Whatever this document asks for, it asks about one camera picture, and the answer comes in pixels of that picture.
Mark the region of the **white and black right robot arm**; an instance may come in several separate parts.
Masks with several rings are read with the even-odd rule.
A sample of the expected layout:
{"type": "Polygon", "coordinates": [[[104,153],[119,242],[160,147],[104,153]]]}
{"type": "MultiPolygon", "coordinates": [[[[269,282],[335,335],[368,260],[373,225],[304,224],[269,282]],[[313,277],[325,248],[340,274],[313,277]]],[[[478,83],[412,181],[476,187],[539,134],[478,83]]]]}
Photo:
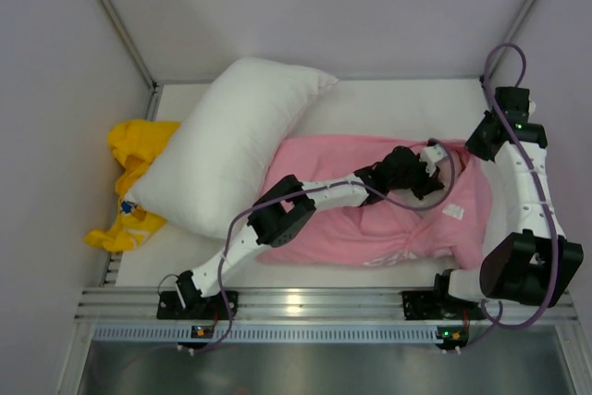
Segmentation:
{"type": "Polygon", "coordinates": [[[526,88],[497,88],[495,104],[465,144],[470,154],[497,169],[506,225],[484,244],[479,267],[440,275],[453,300],[553,307],[584,260],[581,244],[568,241],[555,215],[547,135],[529,120],[529,95],[526,88]]]}

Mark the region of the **pink pillowcase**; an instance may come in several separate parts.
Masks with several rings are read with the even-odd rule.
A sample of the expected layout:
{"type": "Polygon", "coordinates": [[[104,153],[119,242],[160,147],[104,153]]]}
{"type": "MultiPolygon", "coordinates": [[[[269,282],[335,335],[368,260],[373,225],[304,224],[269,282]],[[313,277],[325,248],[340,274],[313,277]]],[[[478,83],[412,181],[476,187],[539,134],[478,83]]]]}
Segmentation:
{"type": "MultiPolygon", "coordinates": [[[[424,142],[358,135],[315,135],[285,140],[271,162],[263,191],[288,175],[301,181],[337,179],[382,160],[397,146],[415,153],[424,142]]],[[[493,194],[478,158],[461,141],[448,140],[456,168],[451,194],[442,205],[414,212],[385,201],[338,208],[310,219],[294,241],[267,250],[257,260],[270,265],[391,266],[451,255],[461,268],[480,265],[493,194]],[[446,216],[448,204],[464,209],[462,220],[446,216]]]]}

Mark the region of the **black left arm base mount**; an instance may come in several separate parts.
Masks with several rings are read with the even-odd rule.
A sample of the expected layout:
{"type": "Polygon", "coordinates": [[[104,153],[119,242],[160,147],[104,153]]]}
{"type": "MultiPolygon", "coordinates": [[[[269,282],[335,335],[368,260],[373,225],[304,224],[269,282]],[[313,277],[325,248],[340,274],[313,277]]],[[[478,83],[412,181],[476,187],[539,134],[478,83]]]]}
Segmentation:
{"type": "Polygon", "coordinates": [[[197,302],[184,307],[175,290],[162,291],[159,294],[156,318],[159,320],[229,320],[229,315],[237,313],[239,294],[236,291],[226,293],[228,304],[225,304],[223,295],[202,298],[197,302]]]}

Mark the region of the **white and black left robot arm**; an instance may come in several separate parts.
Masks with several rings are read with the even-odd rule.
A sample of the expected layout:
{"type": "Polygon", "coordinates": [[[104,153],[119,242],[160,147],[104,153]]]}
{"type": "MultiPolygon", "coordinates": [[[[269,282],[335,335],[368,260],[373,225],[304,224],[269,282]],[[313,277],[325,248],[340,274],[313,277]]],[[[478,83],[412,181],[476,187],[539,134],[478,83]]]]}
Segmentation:
{"type": "Polygon", "coordinates": [[[435,140],[418,154],[397,146],[383,160],[342,178],[310,182],[288,175],[234,216],[219,253],[179,275],[175,292],[180,308],[184,314],[199,314],[210,300],[224,295],[225,278],[259,253],[293,241],[318,213],[381,201],[414,212],[431,210],[451,193],[455,175],[450,150],[435,140]]]}

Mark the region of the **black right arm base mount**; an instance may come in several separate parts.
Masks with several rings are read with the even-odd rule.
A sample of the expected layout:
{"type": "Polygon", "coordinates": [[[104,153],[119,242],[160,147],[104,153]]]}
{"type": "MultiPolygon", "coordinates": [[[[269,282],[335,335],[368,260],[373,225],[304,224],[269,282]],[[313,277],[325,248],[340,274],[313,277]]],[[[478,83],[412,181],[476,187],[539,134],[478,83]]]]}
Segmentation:
{"type": "Polygon", "coordinates": [[[407,290],[401,293],[405,319],[408,321],[453,319],[445,300],[432,290],[407,290]]]}

